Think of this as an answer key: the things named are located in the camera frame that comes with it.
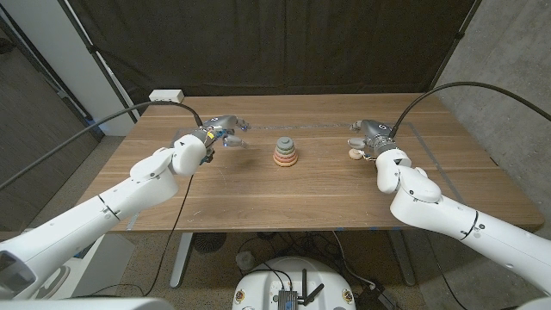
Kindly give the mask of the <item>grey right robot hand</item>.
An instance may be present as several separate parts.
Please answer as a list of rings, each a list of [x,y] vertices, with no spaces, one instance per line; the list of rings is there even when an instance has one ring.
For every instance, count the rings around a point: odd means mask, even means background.
[[[361,120],[350,126],[350,130],[362,134],[361,138],[350,138],[348,145],[352,149],[365,151],[378,157],[383,152],[397,149],[395,141],[390,137],[392,128],[378,121]]]

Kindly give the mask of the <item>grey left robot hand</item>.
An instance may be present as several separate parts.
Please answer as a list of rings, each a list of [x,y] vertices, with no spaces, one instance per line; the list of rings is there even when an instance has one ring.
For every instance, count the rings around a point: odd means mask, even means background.
[[[214,143],[217,140],[221,140],[223,146],[226,147],[246,148],[247,144],[235,134],[236,128],[246,132],[249,129],[249,123],[236,115],[217,116],[204,122],[200,133],[203,135],[206,156],[201,162],[210,163],[212,161],[215,153]]]

